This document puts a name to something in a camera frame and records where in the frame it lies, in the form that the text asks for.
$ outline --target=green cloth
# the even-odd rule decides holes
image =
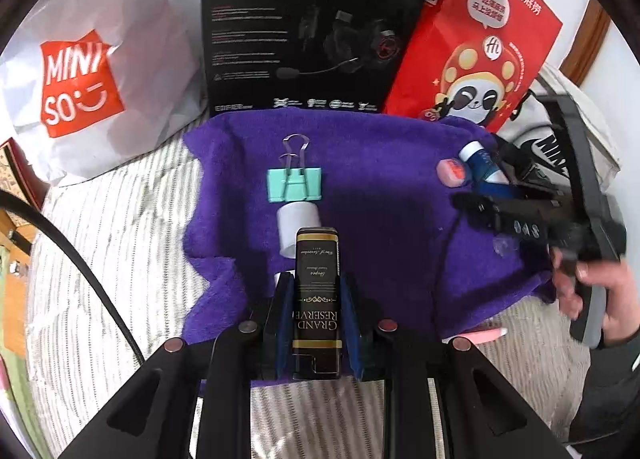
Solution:
[[[9,251],[0,246],[0,354],[6,366],[6,372],[11,382],[11,390],[15,398],[16,405],[22,416],[24,428],[31,437],[31,441],[40,459],[52,459],[47,442],[42,434],[40,422],[36,415],[36,408],[33,404],[31,389],[29,386],[29,376],[27,374],[27,362],[17,354],[4,347],[4,334],[2,333],[2,314],[4,314],[4,284],[9,272]]]

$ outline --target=orange logo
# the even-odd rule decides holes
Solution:
[[[107,60],[110,45],[93,30],[77,42],[44,42],[40,121],[49,137],[78,132],[124,110]]]

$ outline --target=red package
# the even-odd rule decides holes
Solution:
[[[561,27],[542,0],[426,0],[385,112],[458,116],[497,132]]]

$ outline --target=hand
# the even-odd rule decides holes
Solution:
[[[574,281],[560,269],[562,254],[551,250],[553,281],[560,311],[575,320],[582,311],[582,298],[576,295]],[[622,343],[640,329],[640,299],[631,269],[621,262],[578,262],[575,276],[585,285],[601,285],[609,290],[607,312],[602,321],[605,345]]]

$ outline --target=purple cloth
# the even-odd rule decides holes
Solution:
[[[475,124],[296,108],[231,112],[184,136],[204,170],[184,252],[210,283],[186,318],[189,343],[239,322],[252,301],[271,296],[274,273],[294,267],[279,255],[283,203],[269,203],[266,188],[282,138],[293,133],[311,139],[306,166],[322,168],[316,204],[322,223],[338,230],[342,269],[386,317],[444,338],[548,282],[544,251],[498,255],[494,235],[469,227],[450,205],[465,188],[447,188],[436,175],[438,161],[472,140],[495,148]]]

